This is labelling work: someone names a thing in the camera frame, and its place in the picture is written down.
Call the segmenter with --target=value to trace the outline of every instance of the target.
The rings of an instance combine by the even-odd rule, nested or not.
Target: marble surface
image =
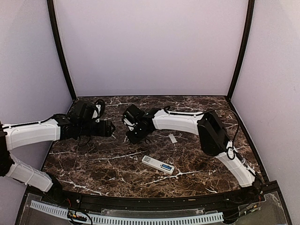
[[[239,188],[235,177],[217,159],[201,151],[199,137],[185,132],[158,130],[148,136],[150,144],[131,144],[121,115],[131,104],[142,110],[172,106],[173,111],[198,112],[229,108],[224,97],[144,96],[82,97],[80,100],[106,103],[103,119],[116,126],[112,137],[92,137],[80,147],[78,140],[57,141],[52,146],[43,170],[55,175],[65,190],[117,197],[182,197],[221,193]],[[237,122],[226,110],[217,111],[233,137]],[[173,134],[177,143],[172,143]],[[235,146],[256,171],[259,166],[242,131]],[[172,175],[141,163],[144,155],[172,164]]]

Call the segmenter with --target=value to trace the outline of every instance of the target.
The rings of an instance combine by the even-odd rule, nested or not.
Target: white panel
[[[60,67],[46,0],[0,1],[0,120],[25,123],[66,113],[71,98]],[[12,153],[40,169],[50,142]],[[0,224],[13,225],[26,186],[0,177]]]
[[[226,95],[247,0],[56,0],[79,96]]]
[[[300,2],[256,1],[233,103],[300,224]]]

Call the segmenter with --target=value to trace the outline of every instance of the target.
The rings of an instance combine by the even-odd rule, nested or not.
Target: black frame
[[[247,16],[245,21],[245,27],[243,32],[243,37],[240,45],[240,51],[237,59],[237,63],[235,66],[235,70],[233,73],[231,85],[228,91],[227,96],[224,96],[229,104],[229,107],[236,112],[234,105],[231,102],[239,75],[241,66],[243,63],[243,59],[246,52],[248,37],[250,33],[251,21],[254,11],[254,3],[255,0],[248,0],[248,8],[247,8]],[[66,64],[66,59],[64,56],[57,20],[55,16],[55,9],[53,0],[47,0],[49,17],[51,21],[53,37],[56,44],[56,49],[58,52],[58,56],[60,59],[60,64],[64,73],[64,77],[69,89],[69,93],[72,97],[73,103],[77,100],[77,96],[71,81],[70,73],[68,71],[68,67]],[[246,136],[246,139],[253,151],[253,154],[259,164],[263,180],[265,184],[263,185],[263,191],[265,194],[271,193],[274,191],[278,192],[280,201],[283,205],[283,209],[286,215],[286,219],[289,225],[292,224],[291,218],[289,216],[289,212],[287,210],[284,198],[280,191],[280,188],[277,184],[277,181],[270,182],[263,163],[259,157],[257,149],[245,127],[242,120],[238,115],[238,120],[240,122],[241,129]],[[23,207],[27,198],[28,193],[33,193],[36,195],[44,196],[39,190],[33,187],[27,187],[26,192],[23,196],[22,203],[18,212],[17,220],[15,222],[16,225],[19,224],[21,220],[21,215],[23,211]],[[230,191],[220,194],[211,194],[211,195],[200,195],[200,196],[191,196],[191,197],[180,197],[180,198],[121,198],[121,197],[105,197],[105,196],[97,196],[97,195],[87,195],[80,194],[70,191],[64,191],[66,196],[71,200],[73,207],[81,210],[92,210],[92,211],[101,211],[101,209],[119,209],[119,210],[183,210],[183,209],[195,209],[195,208],[205,208],[206,211],[209,210],[218,210],[222,212],[232,212],[237,210],[237,205],[232,205],[224,201],[224,199],[228,198],[228,196],[236,195],[240,193],[240,190]],[[49,199],[43,197],[43,201],[48,202]]]

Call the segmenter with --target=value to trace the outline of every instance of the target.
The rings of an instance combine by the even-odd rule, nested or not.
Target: white wall
[[[46,0],[0,1],[0,120],[22,123],[65,113],[69,95]],[[40,169],[50,143],[13,150]],[[0,224],[13,225],[26,186],[0,177]]]
[[[226,95],[247,0],[56,0],[78,96]]]
[[[256,1],[233,103],[300,224],[300,2]]]

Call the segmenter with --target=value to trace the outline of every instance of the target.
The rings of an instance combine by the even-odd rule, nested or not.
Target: perforated metal strip
[[[43,202],[31,201],[31,208],[47,213],[49,215],[67,219],[68,210],[56,206],[48,205]],[[106,217],[89,213],[95,225],[202,225],[211,224],[223,221],[223,213],[213,213],[208,215],[179,217],[179,218],[163,218],[163,219],[140,219],[140,218],[121,218],[121,217]]]

